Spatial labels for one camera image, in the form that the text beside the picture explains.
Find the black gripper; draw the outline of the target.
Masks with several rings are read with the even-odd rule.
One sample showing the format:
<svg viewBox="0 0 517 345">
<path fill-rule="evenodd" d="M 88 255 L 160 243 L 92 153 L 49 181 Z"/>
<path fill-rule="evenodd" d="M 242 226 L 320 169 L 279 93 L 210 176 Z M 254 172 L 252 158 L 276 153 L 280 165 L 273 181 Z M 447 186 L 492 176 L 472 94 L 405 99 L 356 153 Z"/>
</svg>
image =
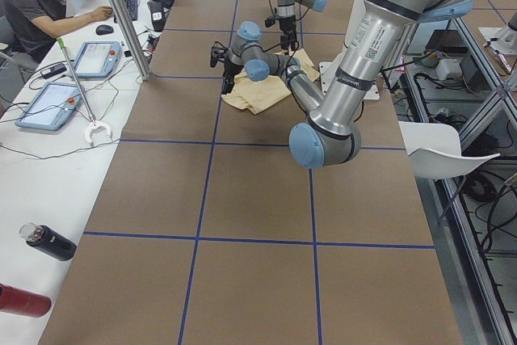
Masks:
<svg viewBox="0 0 517 345">
<path fill-rule="evenodd" d="M 223 82 L 223 86 L 221 88 L 221 93 L 223 95 L 230 94 L 233 91 L 235 81 L 234 78 L 236 75 L 240 74 L 242 71 L 242 59 L 234 54 L 233 52 L 227 52 L 225 54 L 224 59 L 224 73 L 223 77 L 225 78 Z"/>
<path fill-rule="evenodd" d="M 278 17 L 280 30 L 280 47 L 284 55 L 294 53 L 298 49 L 298 40 L 296 37 L 296 16 L 289 15 L 287 17 Z"/>
</svg>

